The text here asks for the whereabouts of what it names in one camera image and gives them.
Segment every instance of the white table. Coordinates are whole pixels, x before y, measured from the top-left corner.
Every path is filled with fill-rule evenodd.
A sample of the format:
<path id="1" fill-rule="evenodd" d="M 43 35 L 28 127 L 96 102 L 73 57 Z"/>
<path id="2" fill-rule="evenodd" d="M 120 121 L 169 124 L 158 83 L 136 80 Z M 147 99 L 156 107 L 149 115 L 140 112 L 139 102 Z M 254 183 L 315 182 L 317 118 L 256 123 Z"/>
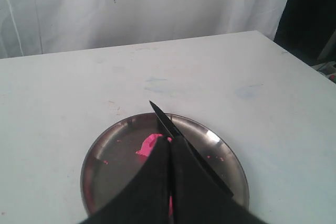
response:
<path id="1" fill-rule="evenodd" d="M 83 220 L 89 147 L 149 99 L 225 139 L 263 220 L 335 222 L 336 86 L 252 31 L 0 60 L 0 223 Z"/>

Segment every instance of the white cloth backdrop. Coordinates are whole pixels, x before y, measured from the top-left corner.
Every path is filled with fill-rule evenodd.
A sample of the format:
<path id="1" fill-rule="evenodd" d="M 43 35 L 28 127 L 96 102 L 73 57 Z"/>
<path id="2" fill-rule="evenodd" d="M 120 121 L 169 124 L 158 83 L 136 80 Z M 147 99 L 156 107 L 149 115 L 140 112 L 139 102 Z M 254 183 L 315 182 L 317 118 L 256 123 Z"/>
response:
<path id="1" fill-rule="evenodd" d="M 287 0 L 0 0 L 0 58 L 259 30 Z"/>

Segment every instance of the knife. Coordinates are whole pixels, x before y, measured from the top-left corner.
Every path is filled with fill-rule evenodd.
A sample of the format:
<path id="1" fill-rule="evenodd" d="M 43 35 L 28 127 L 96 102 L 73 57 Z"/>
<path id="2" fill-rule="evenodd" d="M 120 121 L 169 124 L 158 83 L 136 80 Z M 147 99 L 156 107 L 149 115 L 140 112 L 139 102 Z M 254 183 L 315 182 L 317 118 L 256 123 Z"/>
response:
<path id="1" fill-rule="evenodd" d="M 160 122 L 162 125 L 167 129 L 171 137 L 176 138 L 176 137 L 183 137 L 186 139 L 182 132 L 179 131 L 179 129 L 175 126 L 175 124 L 168 118 L 168 116 L 157 106 L 155 103 L 152 101 L 149 101 L 151 104 L 157 118 L 159 118 Z M 217 173 L 211 168 L 211 166 L 205 161 L 202 156 L 198 153 L 198 151 L 195 149 L 195 147 L 186 139 L 188 142 L 189 148 L 193 152 L 193 154 L 196 156 L 199 164 L 205 169 L 208 174 L 211 176 L 213 181 L 230 197 L 232 197 L 234 194 L 230 190 L 230 188 L 225 184 L 225 182 L 217 175 Z"/>

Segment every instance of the metal plate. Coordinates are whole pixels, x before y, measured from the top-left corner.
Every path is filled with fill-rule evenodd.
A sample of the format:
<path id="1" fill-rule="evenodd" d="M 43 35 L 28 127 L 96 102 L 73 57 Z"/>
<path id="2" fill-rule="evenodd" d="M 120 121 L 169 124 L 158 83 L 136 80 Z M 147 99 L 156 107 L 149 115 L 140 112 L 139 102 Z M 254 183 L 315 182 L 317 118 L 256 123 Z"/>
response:
<path id="1" fill-rule="evenodd" d="M 179 115 L 167 115 L 232 190 L 234 200 L 248 208 L 247 179 L 229 146 L 205 126 Z M 139 171 L 146 157 L 135 152 L 152 133 L 166 132 L 154 113 L 140 114 L 109 127 L 94 142 L 81 171 L 82 198 L 88 214 L 103 207 Z"/>

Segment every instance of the pink food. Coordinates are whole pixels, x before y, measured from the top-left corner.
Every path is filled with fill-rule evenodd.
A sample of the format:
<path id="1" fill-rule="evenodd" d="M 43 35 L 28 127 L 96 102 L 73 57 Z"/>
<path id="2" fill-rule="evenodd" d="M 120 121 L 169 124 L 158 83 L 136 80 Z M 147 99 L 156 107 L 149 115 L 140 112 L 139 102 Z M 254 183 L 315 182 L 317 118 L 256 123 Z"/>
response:
<path id="1" fill-rule="evenodd" d="M 138 155 L 146 156 L 148 157 L 151 154 L 151 151 L 153 150 L 153 147 L 156 143 L 156 139 L 158 139 L 159 136 L 162 136 L 162 134 L 151 134 L 149 137 L 147 137 L 141 145 L 141 149 L 138 150 Z M 170 196 L 169 198 L 169 216 L 173 214 L 173 198 Z"/>

